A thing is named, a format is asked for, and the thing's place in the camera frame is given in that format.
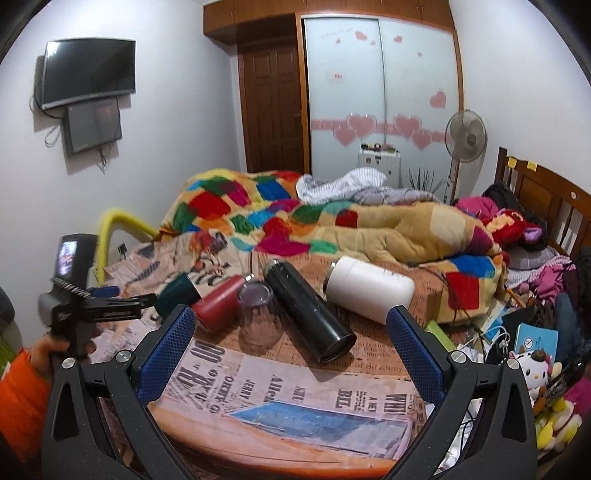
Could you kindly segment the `orange sleeved left forearm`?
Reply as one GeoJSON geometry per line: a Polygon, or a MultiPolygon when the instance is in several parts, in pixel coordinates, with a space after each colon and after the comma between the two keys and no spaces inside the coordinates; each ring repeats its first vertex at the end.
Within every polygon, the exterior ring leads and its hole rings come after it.
{"type": "Polygon", "coordinates": [[[50,397],[50,383],[31,364],[31,354],[21,350],[1,380],[1,448],[21,464],[41,449],[42,432],[50,397]]]}

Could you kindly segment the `left hand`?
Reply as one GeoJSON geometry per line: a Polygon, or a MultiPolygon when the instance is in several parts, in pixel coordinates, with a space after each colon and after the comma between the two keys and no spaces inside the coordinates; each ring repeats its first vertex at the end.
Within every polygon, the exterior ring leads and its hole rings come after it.
{"type": "Polygon", "coordinates": [[[68,351],[70,342],[65,338],[47,333],[29,349],[29,362],[36,374],[48,383],[53,381],[53,359],[68,351]]]}

